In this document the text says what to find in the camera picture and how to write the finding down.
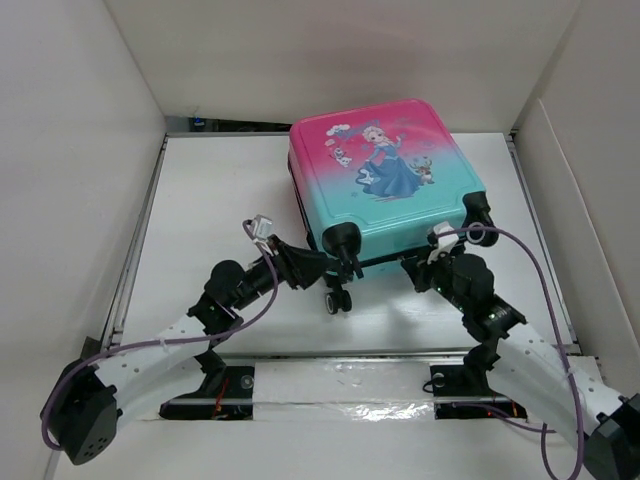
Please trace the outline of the pink and teal kids suitcase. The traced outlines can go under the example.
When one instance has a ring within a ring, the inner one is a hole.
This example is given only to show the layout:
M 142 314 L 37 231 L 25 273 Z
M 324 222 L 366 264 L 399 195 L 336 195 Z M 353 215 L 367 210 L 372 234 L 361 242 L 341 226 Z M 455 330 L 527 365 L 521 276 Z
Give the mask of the pink and teal kids suitcase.
M 462 242 L 492 246 L 485 185 L 435 109 L 404 99 L 308 117 L 289 131 L 288 169 L 307 242 L 337 258 L 325 273 L 330 314 L 348 312 L 344 284 L 428 244 L 443 222 Z

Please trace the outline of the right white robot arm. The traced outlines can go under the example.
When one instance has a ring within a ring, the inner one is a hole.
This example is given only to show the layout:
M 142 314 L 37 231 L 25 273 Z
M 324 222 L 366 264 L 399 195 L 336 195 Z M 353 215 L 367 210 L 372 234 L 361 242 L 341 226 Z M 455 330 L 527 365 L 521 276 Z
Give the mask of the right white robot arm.
M 582 455 L 596 479 L 639 476 L 639 398 L 625 397 L 577 367 L 494 291 L 494 275 L 473 254 L 401 263 L 414 288 L 433 290 L 462 314 L 477 341 L 465 356 L 462 381 L 474 393 L 492 390 L 522 405 Z

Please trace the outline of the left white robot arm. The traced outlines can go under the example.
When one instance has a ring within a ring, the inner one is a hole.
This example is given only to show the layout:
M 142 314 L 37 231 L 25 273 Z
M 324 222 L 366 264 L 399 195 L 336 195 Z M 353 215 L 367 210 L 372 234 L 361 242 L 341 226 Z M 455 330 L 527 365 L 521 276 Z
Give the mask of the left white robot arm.
M 240 310 L 263 295 L 270 309 L 281 284 L 307 289 L 338 266 L 325 253 L 276 236 L 258 249 L 259 258 L 247 268 L 234 260 L 217 263 L 197 302 L 154 338 L 68 364 L 40 413 L 45 445 L 82 465 L 146 410 L 185 393 L 216 394 L 226 365 L 215 347 L 254 323 Z

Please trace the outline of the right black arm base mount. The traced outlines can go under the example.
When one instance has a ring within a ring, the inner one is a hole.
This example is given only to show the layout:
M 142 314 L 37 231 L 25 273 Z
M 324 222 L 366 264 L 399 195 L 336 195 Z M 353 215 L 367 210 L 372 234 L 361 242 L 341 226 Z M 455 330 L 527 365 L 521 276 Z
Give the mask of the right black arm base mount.
M 430 366 L 423 391 L 436 400 L 435 415 L 444 419 L 527 419 L 527 411 L 489 387 L 487 373 L 498 359 L 490 348 L 471 349 L 460 364 Z

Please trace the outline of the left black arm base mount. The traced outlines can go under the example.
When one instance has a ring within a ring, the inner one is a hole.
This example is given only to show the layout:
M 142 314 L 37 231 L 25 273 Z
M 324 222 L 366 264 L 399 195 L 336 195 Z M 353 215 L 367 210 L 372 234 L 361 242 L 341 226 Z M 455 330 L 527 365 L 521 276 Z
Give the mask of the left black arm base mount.
M 197 390 L 182 394 L 159 408 L 159 417 L 172 421 L 249 421 L 253 419 L 255 365 L 230 364 L 213 356 Z

